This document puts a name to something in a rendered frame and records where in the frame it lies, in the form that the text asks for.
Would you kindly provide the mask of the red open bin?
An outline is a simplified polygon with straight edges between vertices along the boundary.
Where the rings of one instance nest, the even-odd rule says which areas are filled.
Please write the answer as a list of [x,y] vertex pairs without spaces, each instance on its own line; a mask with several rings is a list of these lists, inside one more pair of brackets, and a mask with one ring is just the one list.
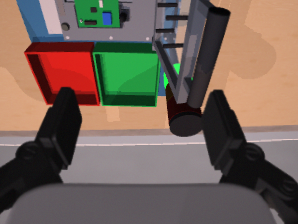
[[94,42],[30,44],[24,54],[46,105],[53,105],[61,87],[71,87],[79,106],[100,106],[93,49]]

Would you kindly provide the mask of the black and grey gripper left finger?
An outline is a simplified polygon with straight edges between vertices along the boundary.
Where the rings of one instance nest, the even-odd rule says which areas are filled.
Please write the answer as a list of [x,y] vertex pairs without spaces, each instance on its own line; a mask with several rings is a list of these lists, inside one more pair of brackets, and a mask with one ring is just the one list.
[[74,89],[61,87],[35,140],[23,143],[16,158],[0,167],[0,214],[29,190],[63,183],[59,173],[72,163],[81,124]]

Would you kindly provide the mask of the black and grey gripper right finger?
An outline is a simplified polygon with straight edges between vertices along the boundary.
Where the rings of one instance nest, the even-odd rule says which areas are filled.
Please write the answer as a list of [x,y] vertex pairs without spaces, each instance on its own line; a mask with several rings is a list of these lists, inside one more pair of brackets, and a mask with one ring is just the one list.
[[201,126],[210,163],[223,174],[219,183],[255,191],[269,208],[275,209],[284,224],[298,224],[298,183],[267,161],[258,145],[247,143],[223,90],[209,93]]

